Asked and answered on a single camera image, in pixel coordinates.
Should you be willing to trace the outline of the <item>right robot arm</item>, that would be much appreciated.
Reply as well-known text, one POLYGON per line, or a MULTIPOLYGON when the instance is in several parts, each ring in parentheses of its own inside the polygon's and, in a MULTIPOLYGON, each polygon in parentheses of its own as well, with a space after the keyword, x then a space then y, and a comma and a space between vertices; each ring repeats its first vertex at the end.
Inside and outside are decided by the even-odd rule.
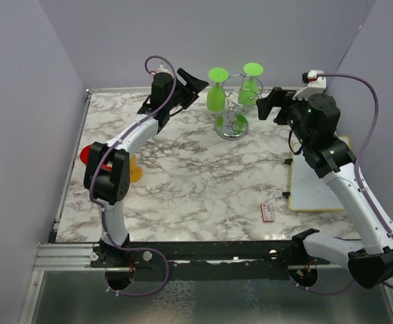
POLYGON ((337 196, 361 243, 308 229, 293 237, 290 255, 299 264, 321 258, 344 267, 363 288, 383 284, 393 277, 393 223, 366 186, 357 167, 359 160, 335 134, 340 119, 336 101, 325 93, 305 100, 295 99, 294 94, 276 87, 267 97, 257 99, 258 118, 265 120, 273 107, 279 108, 274 123, 290 127, 302 145, 300 153, 337 196))

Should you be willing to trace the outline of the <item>red wine glass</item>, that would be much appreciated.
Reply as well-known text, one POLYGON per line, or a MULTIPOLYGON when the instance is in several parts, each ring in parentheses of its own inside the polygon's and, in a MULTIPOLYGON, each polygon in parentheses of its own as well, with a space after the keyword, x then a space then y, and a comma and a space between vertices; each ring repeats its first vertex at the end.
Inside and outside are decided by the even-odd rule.
MULTIPOLYGON (((87 145, 86 147, 84 147, 80 153, 80 160, 83 164, 87 165, 88 163, 88 156, 90 153, 90 145, 87 145)), ((112 167, 106 163, 102 165, 102 169, 107 170, 107 171, 111 171, 112 167)))

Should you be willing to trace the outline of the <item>orange wine glass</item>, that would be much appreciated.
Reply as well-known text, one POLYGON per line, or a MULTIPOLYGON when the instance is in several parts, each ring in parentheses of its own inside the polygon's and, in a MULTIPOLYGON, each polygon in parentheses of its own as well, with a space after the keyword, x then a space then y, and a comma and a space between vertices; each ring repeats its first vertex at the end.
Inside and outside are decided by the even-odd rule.
POLYGON ((136 164, 136 156, 132 155, 130 158, 130 182, 136 183, 142 177, 142 169, 136 164))

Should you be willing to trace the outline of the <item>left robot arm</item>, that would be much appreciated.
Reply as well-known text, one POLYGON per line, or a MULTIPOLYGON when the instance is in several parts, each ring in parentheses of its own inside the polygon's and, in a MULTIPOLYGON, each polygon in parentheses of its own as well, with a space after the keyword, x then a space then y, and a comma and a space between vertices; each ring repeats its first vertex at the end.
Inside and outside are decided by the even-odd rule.
POLYGON ((160 133, 176 107, 189 108, 209 83, 191 76, 182 68, 178 75, 154 74, 151 93, 138 110, 135 120, 121 133, 105 143, 90 146, 84 174, 84 187, 90 200, 99 208, 101 243, 108 245, 106 258, 117 267, 130 256, 129 234, 124 224, 123 199, 130 187, 130 160, 149 139, 160 133))

